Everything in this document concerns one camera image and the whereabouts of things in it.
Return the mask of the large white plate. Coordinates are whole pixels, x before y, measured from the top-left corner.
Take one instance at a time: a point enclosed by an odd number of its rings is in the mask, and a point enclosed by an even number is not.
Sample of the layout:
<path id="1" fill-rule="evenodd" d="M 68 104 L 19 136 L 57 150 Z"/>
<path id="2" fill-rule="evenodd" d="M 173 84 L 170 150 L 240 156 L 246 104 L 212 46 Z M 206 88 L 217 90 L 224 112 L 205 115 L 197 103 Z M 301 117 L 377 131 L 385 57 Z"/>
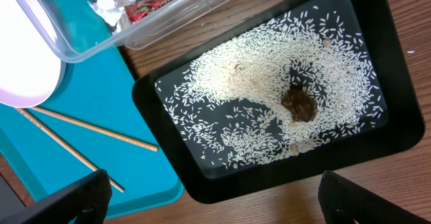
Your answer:
<path id="1" fill-rule="evenodd" d="M 31 108 L 46 101 L 66 72 L 16 0 L 1 0 L 1 103 Z"/>

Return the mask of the wooden chopstick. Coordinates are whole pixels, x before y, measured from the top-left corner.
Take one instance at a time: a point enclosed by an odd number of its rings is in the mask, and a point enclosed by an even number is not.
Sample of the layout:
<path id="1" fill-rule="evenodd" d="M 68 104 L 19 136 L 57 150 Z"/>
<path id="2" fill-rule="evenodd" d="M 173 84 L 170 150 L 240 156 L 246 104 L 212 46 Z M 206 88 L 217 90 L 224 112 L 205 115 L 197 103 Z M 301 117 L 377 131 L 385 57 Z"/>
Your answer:
<path id="1" fill-rule="evenodd" d="M 27 110 L 23 108 L 15 108 L 21 115 L 27 118 L 31 123 L 37 126 L 40 130 L 42 130 L 45 134 L 47 134 L 50 138 L 52 138 L 55 142 L 57 142 L 62 148 L 72 154 L 76 159 L 82 162 L 85 166 L 90 168 L 93 172 L 99 170 L 99 168 L 94 165 L 91 161 L 85 158 L 79 151 L 74 149 L 70 144 L 65 142 L 59 135 L 54 133 L 49 127 L 44 125 L 39 119 L 35 116 L 31 115 Z"/>
<path id="2" fill-rule="evenodd" d="M 108 129 L 105 129 L 105 128 L 102 128 L 102 127 L 99 127 L 99 126 L 96 126 L 96 125 L 93 125 L 93 124 L 90 124 L 90 123 L 87 123 L 87 122 L 84 122 L 84 121 L 81 121 L 81 120 L 78 120 L 75 118 L 72 118 L 72 117 L 69 117 L 66 115 L 62 115 L 62 114 L 59 114 L 57 112 L 53 112 L 53 111 L 50 111 L 50 110 L 47 110 L 44 108 L 32 107 L 32 110 L 39 112 L 39 113 L 42 113 L 42 114 L 45 114 L 45 115 L 48 115 L 48 116 L 51 116 L 53 118 L 56 118 L 56 119 L 80 126 L 82 128 L 86 128 L 88 130 L 92 130 L 94 132 L 97 132 L 97 133 L 100 133 L 100 134 L 124 141 L 126 143 L 130 143 L 132 145 L 137 145 L 139 147 L 148 149 L 150 151 L 157 152 L 159 149 L 158 146 L 153 145 L 151 143 L 146 143 L 144 141 L 140 141 L 138 139 L 134 139 L 134 138 L 128 137 L 126 135 L 122 135 L 120 133 L 116 133 L 116 132 L 113 132 L 111 130 L 108 130 Z"/>

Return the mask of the food scraps and rice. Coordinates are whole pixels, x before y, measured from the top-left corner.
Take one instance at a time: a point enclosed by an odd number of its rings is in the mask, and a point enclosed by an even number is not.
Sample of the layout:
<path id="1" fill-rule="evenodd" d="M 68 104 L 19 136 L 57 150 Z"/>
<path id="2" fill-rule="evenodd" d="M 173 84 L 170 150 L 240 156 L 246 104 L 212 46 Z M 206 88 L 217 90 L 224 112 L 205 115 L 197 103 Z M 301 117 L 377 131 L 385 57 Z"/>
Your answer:
<path id="1" fill-rule="evenodd" d="M 387 103 L 351 0 L 310 0 L 154 87 L 199 168 L 225 175 L 382 126 Z"/>

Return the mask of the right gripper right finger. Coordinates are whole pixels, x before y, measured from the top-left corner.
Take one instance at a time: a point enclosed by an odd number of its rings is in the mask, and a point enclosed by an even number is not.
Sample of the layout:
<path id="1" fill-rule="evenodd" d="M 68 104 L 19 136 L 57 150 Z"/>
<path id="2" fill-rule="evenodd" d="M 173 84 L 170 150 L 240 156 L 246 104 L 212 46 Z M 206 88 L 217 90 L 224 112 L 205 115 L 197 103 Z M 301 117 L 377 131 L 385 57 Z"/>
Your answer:
<path id="1" fill-rule="evenodd" d="M 318 200 L 328 224 L 430 224 L 332 171 L 323 172 Z"/>

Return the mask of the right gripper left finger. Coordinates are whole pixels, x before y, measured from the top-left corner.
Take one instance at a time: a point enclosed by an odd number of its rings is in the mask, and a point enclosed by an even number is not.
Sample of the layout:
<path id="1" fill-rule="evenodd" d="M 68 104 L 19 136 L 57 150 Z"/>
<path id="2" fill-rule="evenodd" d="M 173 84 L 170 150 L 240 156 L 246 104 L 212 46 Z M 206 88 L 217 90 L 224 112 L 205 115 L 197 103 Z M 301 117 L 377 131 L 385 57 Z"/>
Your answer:
<path id="1" fill-rule="evenodd" d="M 2 223 L 95 223 L 105 220 L 112 188 L 106 170 L 97 170 L 47 196 Z"/>

